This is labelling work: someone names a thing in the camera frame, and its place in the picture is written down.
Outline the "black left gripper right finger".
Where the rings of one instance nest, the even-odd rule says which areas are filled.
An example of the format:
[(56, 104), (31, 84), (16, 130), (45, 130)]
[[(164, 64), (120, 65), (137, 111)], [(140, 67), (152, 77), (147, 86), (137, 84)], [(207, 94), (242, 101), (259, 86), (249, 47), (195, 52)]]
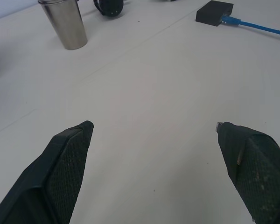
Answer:
[(257, 224), (280, 224), (280, 147), (269, 135), (230, 122), (216, 127), (229, 178)]

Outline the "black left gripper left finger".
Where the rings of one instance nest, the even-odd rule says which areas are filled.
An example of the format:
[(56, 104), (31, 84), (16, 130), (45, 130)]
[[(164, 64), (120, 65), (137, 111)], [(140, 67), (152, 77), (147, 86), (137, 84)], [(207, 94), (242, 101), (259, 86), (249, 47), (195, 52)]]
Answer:
[(55, 135), (0, 203), (0, 224), (68, 224), (81, 189), (94, 124)]

